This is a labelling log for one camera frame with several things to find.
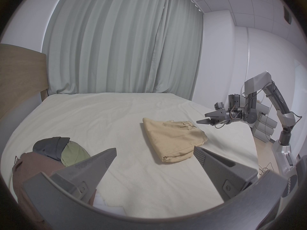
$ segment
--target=wooden floor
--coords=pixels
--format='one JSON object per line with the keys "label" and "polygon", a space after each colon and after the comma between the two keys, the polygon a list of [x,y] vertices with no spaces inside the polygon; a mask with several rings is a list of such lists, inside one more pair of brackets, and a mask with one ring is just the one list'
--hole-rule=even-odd
{"label": "wooden floor", "polygon": [[256,150],[257,150],[257,155],[258,155],[259,168],[261,169],[261,167],[262,168],[267,167],[268,169],[272,170],[272,167],[273,167],[274,172],[278,173],[277,163],[276,163],[274,154],[271,149],[273,143],[271,142],[265,143],[256,137],[254,137],[254,140],[255,140]]}

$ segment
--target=white bed sheet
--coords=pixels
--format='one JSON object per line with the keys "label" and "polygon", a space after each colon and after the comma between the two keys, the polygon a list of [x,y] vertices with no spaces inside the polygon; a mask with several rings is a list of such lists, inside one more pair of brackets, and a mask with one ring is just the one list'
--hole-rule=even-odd
{"label": "white bed sheet", "polygon": [[223,200],[194,156],[178,163],[159,160],[142,118],[190,120],[208,136],[202,147],[258,170],[249,126],[242,122],[221,129],[197,125],[196,121],[210,111],[173,94],[51,95],[10,137],[2,154],[1,174],[10,186],[15,155],[19,158],[32,151],[34,143],[44,138],[70,137],[91,156],[117,148],[117,157],[97,187],[109,206],[122,206],[131,217],[197,213],[222,204]]}

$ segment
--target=olive green garment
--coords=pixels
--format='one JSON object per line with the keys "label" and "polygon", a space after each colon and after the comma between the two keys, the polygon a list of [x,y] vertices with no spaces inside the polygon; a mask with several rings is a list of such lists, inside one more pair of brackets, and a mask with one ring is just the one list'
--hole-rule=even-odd
{"label": "olive green garment", "polygon": [[61,162],[65,167],[90,158],[87,151],[74,141],[69,141],[61,154]]}

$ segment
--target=ceiling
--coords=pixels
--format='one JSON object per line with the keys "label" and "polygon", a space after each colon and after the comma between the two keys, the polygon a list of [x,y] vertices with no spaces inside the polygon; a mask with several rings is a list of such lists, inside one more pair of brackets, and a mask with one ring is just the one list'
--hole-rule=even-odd
{"label": "ceiling", "polygon": [[235,25],[264,30],[285,38],[307,55],[307,43],[296,20],[284,19],[283,0],[195,0],[207,13],[229,10]]}

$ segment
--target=curtain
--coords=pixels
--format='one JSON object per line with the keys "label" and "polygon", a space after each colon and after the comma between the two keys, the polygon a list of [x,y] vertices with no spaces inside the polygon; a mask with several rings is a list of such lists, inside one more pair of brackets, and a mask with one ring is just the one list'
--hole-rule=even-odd
{"label": "curtain", "polygon": [[202,13],[191,0],[60,0],[43,43],[49,94],[168,92],[188,99],[201,34]]}

